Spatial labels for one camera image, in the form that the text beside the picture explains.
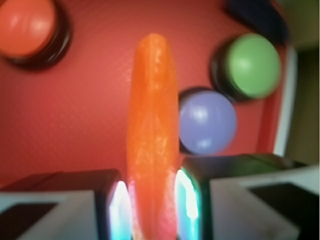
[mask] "green button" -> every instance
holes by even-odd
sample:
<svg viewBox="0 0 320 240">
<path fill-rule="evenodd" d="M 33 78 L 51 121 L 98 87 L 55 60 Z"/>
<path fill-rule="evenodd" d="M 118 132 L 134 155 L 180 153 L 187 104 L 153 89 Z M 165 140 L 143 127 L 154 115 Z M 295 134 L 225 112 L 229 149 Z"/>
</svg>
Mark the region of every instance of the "green button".
<svg viewBox="0 0 320 240">
<path fill-rule="evenodd" d="M 238 91 L 250 98 L 264 98 L 278 86 L 281 61 L 277 50 L 266 38 L 245 34 L 230 46 L 226 73 Z"/>
</svg>

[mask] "carrot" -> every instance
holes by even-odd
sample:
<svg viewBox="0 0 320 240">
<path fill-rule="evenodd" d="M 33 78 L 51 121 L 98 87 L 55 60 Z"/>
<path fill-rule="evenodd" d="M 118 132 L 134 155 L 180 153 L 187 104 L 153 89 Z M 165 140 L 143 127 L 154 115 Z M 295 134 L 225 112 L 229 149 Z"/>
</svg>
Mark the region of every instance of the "carrot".
<svg viewBox="0 0 320 240">
<path fill-rule="evenodd" d="M 176 239 L 178 154 L 174 61 L 167 40 L 150 34 L 135 52 L 129 106 L 127 167 L 134 239 Z"/>
</svg>

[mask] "red button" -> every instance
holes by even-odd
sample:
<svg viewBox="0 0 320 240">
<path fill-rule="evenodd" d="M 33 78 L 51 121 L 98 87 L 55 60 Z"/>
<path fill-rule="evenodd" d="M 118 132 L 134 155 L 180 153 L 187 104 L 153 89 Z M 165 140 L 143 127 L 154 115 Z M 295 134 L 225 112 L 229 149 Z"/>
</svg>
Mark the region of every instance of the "red button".
<svg viewBox="0 0 320 240">
<path fill-rule="evenodd" d="M 41 51 L 56 28 L 52 0 L 7 0 L 0 7 L 0 52 L 10 58 Z"/>
</svg>

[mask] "cyan light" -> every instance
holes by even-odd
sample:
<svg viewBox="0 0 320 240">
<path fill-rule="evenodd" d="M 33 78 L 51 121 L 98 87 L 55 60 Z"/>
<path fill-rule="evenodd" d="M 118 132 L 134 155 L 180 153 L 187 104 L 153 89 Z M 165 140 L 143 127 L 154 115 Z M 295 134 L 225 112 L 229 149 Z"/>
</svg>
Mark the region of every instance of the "cyan light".
<svg viewBox="0 0 320 240">
<path fill-rule="evenodd" d="M 174 188 L 178 235 L 180 239 L 198 240 L 200 239 L 199 194 L 183 170 L 178 170 Z"/>
<path fill-rule="evenodd" d="M 110 239 L 130 240 L 132 237 L 132 209 L 126 184 L 119 181 L 109 205 Z"/>
</svg>

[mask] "purple button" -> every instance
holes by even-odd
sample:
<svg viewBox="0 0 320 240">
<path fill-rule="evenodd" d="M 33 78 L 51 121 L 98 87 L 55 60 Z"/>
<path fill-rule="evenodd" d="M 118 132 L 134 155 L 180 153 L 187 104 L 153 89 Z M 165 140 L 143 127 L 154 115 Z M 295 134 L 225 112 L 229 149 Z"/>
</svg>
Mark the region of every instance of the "purple button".
<svg viewBox="0 0 320 240">
<path fill-rule="evenodd" d="M 193 154 L 209 155 L 222 151 L 233 140 L 237 115 L 232 104 L 220 93 L 200 91 L 180 101 L 180 141 Z"/>
</svg>

